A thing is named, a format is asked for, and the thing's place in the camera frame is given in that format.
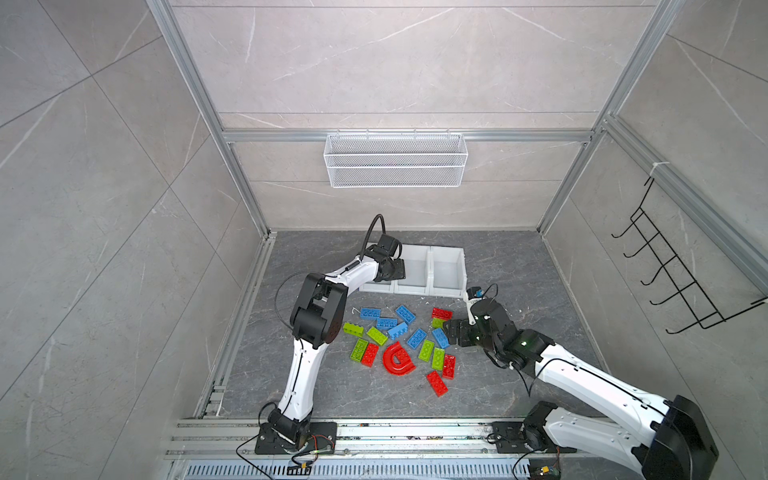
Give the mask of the blue lego brick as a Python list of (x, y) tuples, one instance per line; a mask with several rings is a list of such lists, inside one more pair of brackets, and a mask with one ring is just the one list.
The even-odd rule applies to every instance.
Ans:
[(434, 328), (432, 330), (432, 335), (436, 344), (441, 349), (447, 349), (450, 346), (450, 341), (442, 328)]
[(400, 305), (395, 309), (396, 315), (406, 324), (410, 325), (416, 319), (416, 315), (405, 305)]
[(359, 315), (363, 320), (377, 320), (381, 317), (381, 310), (377, 308), (361, 308)]
[(396, 326), (391, 327), (387, 331), (387, 335), (389, 336), (389, 338), (391, 340), (395, 341), (395, 340), (397, 340), (398, 338), (402, 337), (403, 335), (405, 335), (408, 332), (408, 327), (409, 327), (409, 325), (407, 323), (405, 323), (405, 322), (399, 323)]
[(394, 318), (380, 317), (376, 321), (376, 328), (380, 331), (387, 331), (398, 325), (398, 320)]

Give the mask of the white three-compartment bin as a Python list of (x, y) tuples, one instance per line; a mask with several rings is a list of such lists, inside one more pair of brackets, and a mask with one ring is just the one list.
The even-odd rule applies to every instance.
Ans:
[(402, 280), (369, 282), (361, 292), (435, 296), (460, 299), (467, 289), (465, 254), (462, 248), (405, 244), (401, 258)]

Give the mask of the red lego brick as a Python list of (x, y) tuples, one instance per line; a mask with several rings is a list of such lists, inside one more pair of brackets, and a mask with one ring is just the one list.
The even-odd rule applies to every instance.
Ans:
[(454, 355), (446, 354), (443, 359), (443, 367), (441, 370), (442, 377), (444, 379), (452, 380), (455, 376), (456, 369), (456, 357)]
[(377, 344), (369, 343), (363, 352), (363, 356), (360, 360), (360, 363), (366, 367), (371, 368), (375, 362), (378, 351), (379, 351), (379, 346)]
[(432, 309), (432, 318), (440, 319), (442, 321), (451, 320), (453, 318), (453, 312), (435, 307)]
[(431, 371), (428, 373), (426, 375), (426, 379), (437, 397), (442, 397), (448, 392), (448, 387), (437, 371)]

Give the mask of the red lego brick bottom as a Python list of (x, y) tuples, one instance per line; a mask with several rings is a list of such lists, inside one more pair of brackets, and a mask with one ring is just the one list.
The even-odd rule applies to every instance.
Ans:
[(448, 392), (448, 387), (437, 371), (431, 371), (428, 373), (426, 375), (426, 379), (437, 397), (442, 397)]

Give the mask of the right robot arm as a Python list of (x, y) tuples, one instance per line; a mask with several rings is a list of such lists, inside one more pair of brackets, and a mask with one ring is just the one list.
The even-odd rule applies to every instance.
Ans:
[(446, 321), (450, 342), (478, 346), (502, 369), (532, 384), (558, 387), (600, 412), (591, 418), (552, 402), (539, 402), (517, 433), (501, 442), (530, 452), (557, 447), (584, 451), (646, 479), (707, 479), (719, 450), (700, 407), (678, 395), (669, 400), (627, 384), (586, 363), (549, 336), (520, 329), (491, 298), (472, 299), (468, 315)]

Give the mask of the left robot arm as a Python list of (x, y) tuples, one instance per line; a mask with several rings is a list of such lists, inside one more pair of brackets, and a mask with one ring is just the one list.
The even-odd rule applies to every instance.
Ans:
[(342, 329), (350, 294), (369, 282), (402, 280), (402, 243), (383, 234), (375, 244), (363, 243), (354, 259), (330, 273), (310, 273), (304, 279), (290, 315), (293, 355), (282, 398), (268, 416), (271, 429), (301, 449), (310, 436), (313, 394), (328, 345)]

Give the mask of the green lego brick centre underside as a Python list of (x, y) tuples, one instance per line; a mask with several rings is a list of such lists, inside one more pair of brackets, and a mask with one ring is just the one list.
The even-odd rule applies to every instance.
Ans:
[(434, 350), (434, 343), (430, 340), (424, 340), (423, 343), (421, 344), (418, 358), (423, 362), (430, 363), (433, 350)]

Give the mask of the blue lego brick underside up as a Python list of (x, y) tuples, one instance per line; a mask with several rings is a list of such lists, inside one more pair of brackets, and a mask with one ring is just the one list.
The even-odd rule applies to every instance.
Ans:
[(417, 329), (407, 340), (407, 345), (417, 350), (421, 347), (421, 344), (424, 342), (424, 340), (427, 338), (427, 333), (422, 330), (421, 328)]

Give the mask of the red arch lego piece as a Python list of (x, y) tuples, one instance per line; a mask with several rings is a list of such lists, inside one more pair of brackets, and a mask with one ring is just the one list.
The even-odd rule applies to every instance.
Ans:
[(404, 376), (416, 369), (416, 365), (400, 342), (395, 342), (384, 351), (382, 363), (385, 370), (395, 376)]

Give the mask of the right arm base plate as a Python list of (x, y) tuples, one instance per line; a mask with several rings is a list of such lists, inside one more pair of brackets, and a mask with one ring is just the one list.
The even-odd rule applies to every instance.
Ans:
[(501, 454), (577, 453), (578, 450), (556, 445), (540, 426), (530, 426), (522, 421), (493, 422), (485, 441)]

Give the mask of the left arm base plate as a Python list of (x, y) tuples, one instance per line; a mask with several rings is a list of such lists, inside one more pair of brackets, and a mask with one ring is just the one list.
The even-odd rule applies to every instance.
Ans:
[(270, 423), (260, 424), (254, 453), (257, 455), (309, 453), (311, 450), (335, 449), (338, 424), (331, 421), (312, 421), (307, 428), (294, 437), (278, 432)]

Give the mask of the metal front rail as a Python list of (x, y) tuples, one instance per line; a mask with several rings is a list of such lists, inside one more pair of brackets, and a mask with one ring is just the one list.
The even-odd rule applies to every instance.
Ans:
[(257, 455), (254, 419), (181, 420), (162, 447), (171, 479), (634, 479), (579, 451), (501, 454), (493, 422), (517, 418), (323, 419), (338, 424), (334, 450)]

